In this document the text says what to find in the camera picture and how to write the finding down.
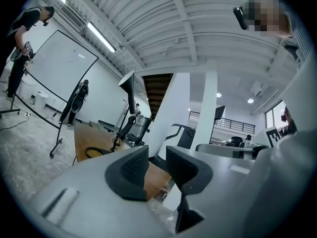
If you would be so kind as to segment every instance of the desk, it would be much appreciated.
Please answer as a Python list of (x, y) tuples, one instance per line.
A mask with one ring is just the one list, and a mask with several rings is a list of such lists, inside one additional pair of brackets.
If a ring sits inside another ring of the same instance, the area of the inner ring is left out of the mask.
[[(113, 146), (112, 139), (116, 136), (116, 134), (113, 132), (102, 131), (97, 127), (90, 127), (76, 122), (74, 127), (74, 136), (77, 162), (81, 162), (88, 159), (84, 153), (84, 150), (87, 147), (92, 146), (108, 150)], [(116, 151), (127, 148), (129, 148), (129, 146), (121, 141), (120, 146), (116, 149)], [(149, 168), (144, 180), (144, 190), (147, 192), (147, 200), (149, 201), (153, 196), (155, 196), (169, 181), (169, 179), (169, 173), (149, 162)]]

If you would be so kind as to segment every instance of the railing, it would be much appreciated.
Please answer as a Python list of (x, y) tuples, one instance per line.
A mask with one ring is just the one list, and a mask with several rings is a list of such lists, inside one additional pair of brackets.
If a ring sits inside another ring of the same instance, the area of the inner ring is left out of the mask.
[[(198, 112), (189, 112), (188, 118), (194, 121), (199, 121), (200, 113)], [(225, 127), (229, 129), (234, 129), (238, 131), (243, 131), (246, 133), (251, 133), (254, 134), (255, 132), (255, 125), (245, 123), (245, 122), (240, 122), (240, 121), (234, 121), (226, 118), (221, 118), (220, 120), (217, 120), (214, 122), (214, 125), (219, 126), (219, 127)]]

